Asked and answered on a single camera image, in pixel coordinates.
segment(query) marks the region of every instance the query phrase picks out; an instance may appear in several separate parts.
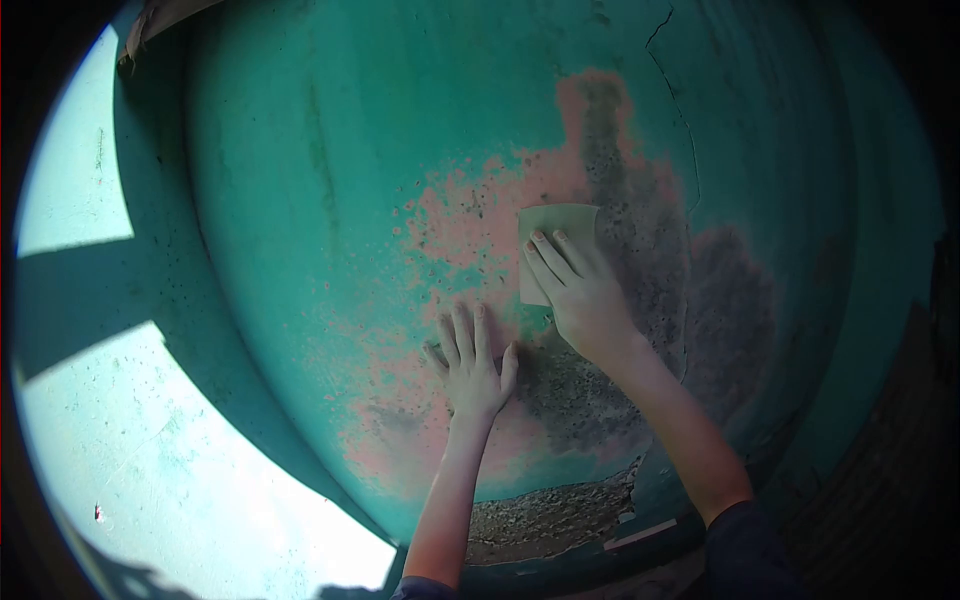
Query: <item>curved surface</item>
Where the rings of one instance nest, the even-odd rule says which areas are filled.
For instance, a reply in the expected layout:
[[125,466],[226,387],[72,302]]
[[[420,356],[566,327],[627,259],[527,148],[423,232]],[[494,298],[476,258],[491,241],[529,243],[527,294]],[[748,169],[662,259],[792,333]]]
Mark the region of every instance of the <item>curved surface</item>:
[[525,347],[478,499],[535,514],[549,493],[626,494],[636,511],[548,549],[474,531],[496,546],[476,562],[689,512],[642,415],[518,302],[527,205],[601,207],[638,325],[738,450],[779,458],[827,367],[855,236],[843,98],[800,15],[233,2],[194,42],[188,154],[218,278],[294,425],[392,536],[409,539],[443,451],[416,352],[457,299]]

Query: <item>sheet of sandpaper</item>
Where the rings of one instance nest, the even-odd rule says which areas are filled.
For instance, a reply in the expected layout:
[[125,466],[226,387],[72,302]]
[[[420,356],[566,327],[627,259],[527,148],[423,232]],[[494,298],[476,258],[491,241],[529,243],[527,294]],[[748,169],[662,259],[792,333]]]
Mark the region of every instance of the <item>sheet of sandpaper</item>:
[[530,270],[523,245],[530,240],[534,229],[539,229],[546,236],[554,248],[557,242],[553,239],[553,232],[562,229],[570,240],[578,245],[594,244],[594,223],[597,218],[596,206],[589,204],[546,204],[531,206],[520,211],[517,218],[517,234],[519,239],[520,262],[520,301],[524,304],[549,306],[550,301],[541,290],[537,279]]

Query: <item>finger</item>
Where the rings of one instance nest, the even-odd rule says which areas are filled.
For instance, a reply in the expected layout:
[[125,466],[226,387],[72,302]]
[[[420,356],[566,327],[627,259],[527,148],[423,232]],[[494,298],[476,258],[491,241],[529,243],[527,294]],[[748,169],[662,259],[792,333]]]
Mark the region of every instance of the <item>finger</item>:
[[543,257],[540,256],[533,242],[524,244],[523,249],[527,255],[527,262],[530,263],[530,270],[534,272],[534,277],[537,278],[537,283],[540,284],[543,293],[546,294],[548,299],[554,297],[557,292],[563,289],[564,285],[560,283],[553,271],[550,271],[550,267],[547,267],[546,263],[543,262]]
[[456,369],[460,366],[460,354],[457,352],[453,337],[450,335],[450,326],[446,324],[446,315],[441,315],[437,319],[437,335],[440,336],[440,348],[444,351],[446,364],[451,369]]
[[460,361],[473,362],[473,340],[467,326],[467,309],[462,304],[453,307],[453,334],[457,338]]
[[430,367],[441,379],[445,378],[450,369],[437,358],[437,353],[433,351],[429,344],[424,342],[420,345],[420,351],[423,352],[423,358],[426,359],[427,366]]
[[516,358],[516,342],[511,342],[503,352],[503,368],[500,370],[500,394],[509,396],[516,388],[516,372],[519,361]]
[[530,238],[537,245],[540,256],[543,257],[543,261],[550,267],[550,271],[553,271],[554,275],[557,276],[557,279],[566,284],[579,278],[577,274],[573,273],[573,269],[570,269],[566,259],[560,256],[557,249],[550,245],[542,231],[534,231],[530,234]]
[[586,277],[591,271],[590,263],[587,257],[577,248],[577,245],[573,243],[573,240],[560,229],[553,232],[553,237],[560,245],[560,250],[566,255],[566,261],[570,264],[573,272],[580,277]]
[[487,310],[483,304],[473,309],[473,343],[477,348],[477,365],[493,367],[493,355],[490,353],[490,332],[486,323]]
[[613,268],[607,261],[607,257],[604,256],[603,251],[600,250],[599,246],[597,246],[596,241],[594,241],[592,244],[588,244],[584,250],[584,254],[589,257],[589,262],[597,273],[606,276],[613,275]]

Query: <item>teal painted surface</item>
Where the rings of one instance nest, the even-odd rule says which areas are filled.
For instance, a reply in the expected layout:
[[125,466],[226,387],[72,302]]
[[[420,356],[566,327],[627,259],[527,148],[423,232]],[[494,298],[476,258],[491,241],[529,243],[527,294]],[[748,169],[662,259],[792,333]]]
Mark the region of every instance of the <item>teal painted surface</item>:
[[[548,311],[497,284],[510,278],[503,251],[516,227],[498,203],[584,187],[591,82],[622,86],[616,143],[628,163],[649,161],[670,182],[653,197],[688,218],[686,264],[709,279],[698,260],[729,238],[734,257],[721,269],[761,286],[775,320],[769,361],[746,371],[756,392],[722,417],[752,462],[779,458],[827,367],[854,239],[843,101],[799,14],[234,2],[203,15],[190,64],[192,178],[231,312],[295,426],[392,536],[412,534],[445,437],[443,401],[414,354],[432,337],[435,303],[478,298],[505,332],[556,343]],[[535,155],[541,163],[525,163]],[[495,200],[477,199],[481,223],[456,203],[485,181]],[[488,270],[493,257],[463,259],[473,249],[505,258]],[[825,262],[832,268],[818,271]],[[695,283],[687,292],[705,294]],[[738,316],[745,305],[718,306],[752,318]],[[709,389],[720,354],[737,348],[720,349],[690,385]],[[683,348],[676,355],[688,371]],[[649,437],[604,455],[556,453],[547,442],[524,447],[545,440],[537,419],[522,406],[508,413],[479,498],[600,479],[649,450],[638,518],[620,533],[689,510]]]
[[[17,265],[16,352],[48,493],[94,545],[171,570],[176,544],[150,529],[156,515],[185,527],[225,513],[209,498],[149,518],[140,505],[169,510],[184,490],[197,500],[210,493],[205,473],[282,478],[271,462],[377,535],[409,539],[448,419],[413,352],[454,298],[488,302],[498,334],[519,335],[530,356],[557,350],[550,312],[520,305],[511,287],[513,211],[544,192],[603,200],[586,170],[606,168],[588,138],[605,123],[631,184],[650,185],[630,197],[649,200],[636,213],[684,234],[665,240],[682,266],[663,271],[681,275],[682,300],[655,307],[684,336],[661,350],[724,423],[776,516],[829,475],[869,413],[909,302],[926,300],[942,228],[929,149],[889,65],[829,7],[238,0],[158,38],[137,74],[117,82],[112,124],[78,132],[61,161],[70,168],[44,178],[63,181],[46,197],[71,202],[37,202],[24,219],[34,245]],[[619,104],[591,123],[605,90]],[[111,136],[113,180],[100,145]],[[474,204],[481,190],[491,197]],[[100,204],[117,199],[123,210]],[[99,241],[58,246],[98,228]],[[698,329],[697,315],[719,333]],[[769,337],[762,361],[736,360],[749,340],[723,320]],[[125,358],[146,367],[116,369]],[[718,378],[728,372],[744,389]],[[576,395],[558,402],[582,408]],[[131,397],[149,400],[146,411]],[[117,436],[125,426],[137,436]],[[595,541],[473,567],[467,588],[584,585],[698,542],[702,525],[644,423],[634,437],[585,434],[595,447],[558,444],[556,426],[511,403],[478,497],[600,479],[643,454],[636,518],[615,534],[679,525],[615,556]],[[229,444],[206,449],[211,427]],[[237,449],[242,438],[263,456]],[[203,471],[211,461],[230,466]],[[109,531],[90,514],[103,496]],[[288,512],[284,531],[324,525],[319,511]],[[278,560],[291,568],[260,583],[289,597],[310,580],[295,562]],[[228,589],[213,585],[215,568],[200,571],[204,589]]]
[[394,548],[280,410],[206,258],[183,38],[158,39],[132,79],[116,73],[122,39],[108,28],[65,90],[19,215],[9,351],[47,500],[108,597],[376,588]]
[[933,244],[946,228],[935,160],[902,80],[852,14],[810,13],[835,61],[855,140],[851,292],[829,370],[761,499],[786,519],[820,488],[869,417],[912,302],[929,304]]

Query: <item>shirt sleeve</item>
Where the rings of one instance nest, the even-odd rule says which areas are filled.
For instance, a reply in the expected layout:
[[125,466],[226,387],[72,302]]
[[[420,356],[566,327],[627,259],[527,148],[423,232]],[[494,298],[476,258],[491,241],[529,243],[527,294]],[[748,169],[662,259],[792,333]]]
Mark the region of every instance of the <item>shirt sleeve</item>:
[[410,575],[400,580],[390,600],[460,600],[460,594],[447,584]]
[[755,502],[739,502],[707,529],[710,597],[809,598],[783,543]]

